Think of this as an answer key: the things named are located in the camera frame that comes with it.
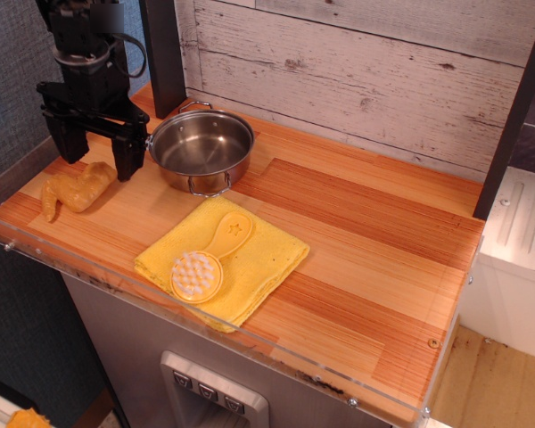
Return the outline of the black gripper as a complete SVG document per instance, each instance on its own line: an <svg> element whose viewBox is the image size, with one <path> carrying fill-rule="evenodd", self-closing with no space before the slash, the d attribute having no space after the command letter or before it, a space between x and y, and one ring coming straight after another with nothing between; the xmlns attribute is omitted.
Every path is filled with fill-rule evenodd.
<svg viewBox="0 0 535 428"><path fill-rule="evenodd" d="M85 54L53 49L61 82L41 82L43 114L61 157L73 164L89 151L86 133L111 138L120 182L143 165L148 115L129 98L128 58L123 44L102 44Z"/></svg>

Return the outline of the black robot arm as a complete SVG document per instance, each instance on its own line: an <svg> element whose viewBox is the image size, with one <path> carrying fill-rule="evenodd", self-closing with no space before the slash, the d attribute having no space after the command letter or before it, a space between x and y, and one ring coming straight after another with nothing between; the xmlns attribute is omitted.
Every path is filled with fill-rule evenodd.
<svg viewBox="0 0 535 428"><path fill-rule="evenodd" d="M41 82L42 111L62 158L69 164L89 151L86 135L111 139L118 179L128 181L144 165L148 115L129 98L130 81L142 76L128 69L125 45L143 44L122 31L118 1L39 1L53 35L53 57L62 81Z"/></svg>

